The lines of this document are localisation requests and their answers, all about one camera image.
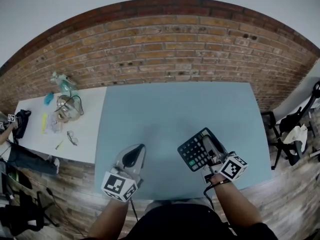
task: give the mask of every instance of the forearm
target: forearm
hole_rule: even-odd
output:
[[[10,124],[9,127],[2,133],[0,134],[0,145],[5,143],[5,141],[9,138],[10,133],[14,129],[14,124]]]
[[[217,185],[214,190],[224,214],[232,226],[247,228],[262,222],[258,209],[244,197],[232,182]]]
[[[111,199],[89,230],[88,237],[99,240],[118,239],[128,212],[128,202]]]

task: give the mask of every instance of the black t-shirt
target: black t-shirt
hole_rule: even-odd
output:
[[[277,240],[275,234],[263,223],[233,230],[237,236],[207,206],[170,204],[149,211],[123,239]]]

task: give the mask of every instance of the black calculator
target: black calculator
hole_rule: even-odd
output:
[[[180,156],[193,172],[204,167],[211,159],[202,141],[205,135],[212,136],[213,134],[208,128],[204,128],[178,147]]]

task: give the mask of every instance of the light blue tabletop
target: light blue tabletop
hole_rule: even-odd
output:
[[[178,82],[107,88],[95,157],[95,190],[119,152],[145,144],[141,188],[133,199],[203,197],[201,170],[192,172],[177,148],[204,127],[249,166],[239,189],[271,179],[268,143],[249,83]]]

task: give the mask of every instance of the glasses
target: glasses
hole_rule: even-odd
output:
[[[68,130],[66,132],[66,135],[68,136],[69,141],[74,145],[77,146],[78,139],[74,137],[74,132],[72,130]]]

